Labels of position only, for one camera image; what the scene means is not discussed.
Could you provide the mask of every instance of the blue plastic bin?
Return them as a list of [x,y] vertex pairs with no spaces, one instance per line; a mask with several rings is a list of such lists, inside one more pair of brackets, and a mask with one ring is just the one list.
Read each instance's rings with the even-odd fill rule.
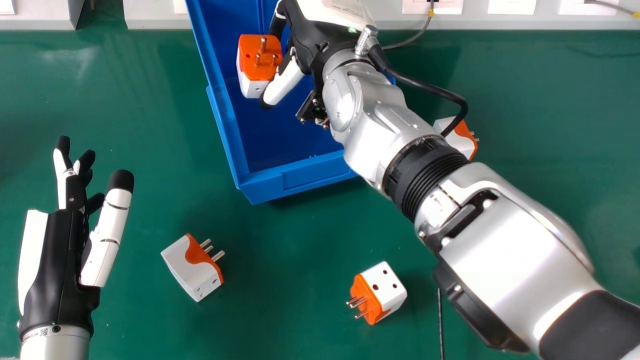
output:
[[307,76],[274,109],[245,99],[236,74],[240,34],[268,32],[277,0],[187,0],[231,173],[252,204],[336,183],[356,174],[329,131],[296,120],[312,88]]

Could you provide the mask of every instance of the black and white robotic hand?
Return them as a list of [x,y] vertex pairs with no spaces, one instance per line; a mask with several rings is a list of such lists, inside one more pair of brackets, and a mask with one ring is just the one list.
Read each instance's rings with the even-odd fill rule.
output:
[[[53,150],[58,210],[27,212],[18,269],[22,360],[87,359],[91,312],[99,305],[129,214],[133,175],[117,170],[106,196],[87,198],[95,153],[88,150],[72,163],[69,150],[69,138],[61,136]],[[98,223],[89,231],[89,217],[100,207]]]
[[[598,284],[567,223],[449,145],[466,102],[393,69],[362,0],[279,0],[269,34],[280,38],[286,25],[261,105],[313,76],[297,118],[328,125],[347,165],[413,222],[438,260],[438,287],[487,346],[548,360],[640,359],[640,308]],[[435,131],[385,73],[460,112]]]

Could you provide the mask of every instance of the orange and white plug adapter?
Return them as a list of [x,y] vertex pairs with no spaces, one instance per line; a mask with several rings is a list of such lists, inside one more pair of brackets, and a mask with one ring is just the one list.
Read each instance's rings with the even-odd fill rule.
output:
[[187,234],[160,253],[180,286],[197,302],[225,282],[216,264],[225,252],[221,250],[211,256],[212,251],[210,239],[199,244]]
[[282,46],[273,35],[240,35],[236,70],[240,90],[247,99],[258,99],[282,63]]
[[356,319],[364,317],[374,325],[398,310],[406,299],[406,289],[386,261],[356,275],[347,305],[358,309]]
[[[445,127],[451,124],[453,119],[454,117],[447,117],[445,119],[436,120],[433,123],[433,128],[440,133],[445,129]],[[480,139],[474,136],[473,131],[469,131],[467,123],[462,120],[458,126],[456,126],[456,128],[444,138],[444,140],[446,140],[451,147],[460,151],[462,155],[466,156],[467,160],[470,161],[476,155],[476,151],[478,150],[478,141]]]

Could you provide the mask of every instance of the black wire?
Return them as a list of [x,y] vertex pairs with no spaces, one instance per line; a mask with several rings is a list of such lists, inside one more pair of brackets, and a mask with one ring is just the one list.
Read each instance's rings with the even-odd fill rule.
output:
[[428,92],[429,94],[437,95],[439,97],[442,97],[444,99],[447,99],[449,101],[455,102],[456,104],[460,105],[460,112],[458,112],[458,114],[453,119],[453,121],[447,127],[445,127],[444,130],[442,130],[442,132],[440,133],[442,136],[449,135],[449,133],[451,133],[451,131],[453,131],[453,129],[455,129],[456,126],[458,126],[458,124],[462,120],[464,120],[464,118],[467,116],[467,112],[469,111],[469,106],[464,97],[454,92],[450,92],[446,89],[440,88],[438,86],[425,83],[424,81],[420,81],[418,79],[412,78],[411,76],[404,75],[401,72],[398,72],[397,70],[393,69],[391,67],[391,63],[387,60],[387,57],[385,56],[385,52],[382,49],[382,46],[380,46],[379,44],[373,45],[369,49],[369,57],[380,68],[380,70],[385,71],[387,74],[393,76],[401,83],[414,86],[416,88],[419,88],[421,90]]
[[450,91],[448,91],[446,89],[440,88],[438,86],[435,86],[435,85],[432,85],[432,84],[429,84],[429,83],[425,83],[425,82],[420,81],[418,79],[412,78],[411,76],[404,75],[404,74],[398,72],[396,69],[393,69],[392,67],[387,68],[387,74],[393,76],[394,78],[396,78],[401,83],[404,83],[406,85],[414,86],[414,87],[416,87],[418,89],[421,89],[421,90],[424,90],[424,91],[428,92],[429,94],[433,94],[433,95],[439,96],[439,97],[441,97],[443,99],[447,99],[449,101],[455,102],[456,104],[460,105],[460,111],[458,112],[456,117],[440,133],[442,136],[449,135],[449,133],[451,133],[451,131],[453,131],[453,129],[455,129],[456,126],[458,126],[458,124],[462,120],[464,120],[465,116],[467,116],[467,112],[469,111],[469,106],[468,106],[467,101],[465,100],[464,97],[462,97],[462,96],[460,96],[460,95],[458,95],[458,94],[456,94],[454,92],[450,92]]
[[438,288],[438,333],[440,334],[440,360],[444,360],[444,325],[442,323],[442,293]]

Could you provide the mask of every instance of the green tabletop surface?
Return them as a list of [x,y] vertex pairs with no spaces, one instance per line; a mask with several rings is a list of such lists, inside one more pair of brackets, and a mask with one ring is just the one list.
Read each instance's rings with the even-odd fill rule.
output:
[[[428,31],[388,53],[397,69],[467,98],[476,160],[569,222],[596,278],[636,303],[639,40],[637,31]],[[97,153],[90,192],[118,168],[136,176],[90,359],[437,359],[436,260],[412,224],[360,179],[250,205],[206,86],[190,31],[128,31],[121,4],[86,7],[75,32],[0,33],[0,357],[19,354],[25,214],[54,211],[52,147],[68,135],[72,157]],[[455,114],[416,90],[406,96],[428,121]],[[200,303],[160,256],[185,233],[227,253],[224,285]],[[344,302],[355,274],[383,260],[408,298],[369,326]],[[447,359],[523,358],[485,348],[448,304],[444,329]]]

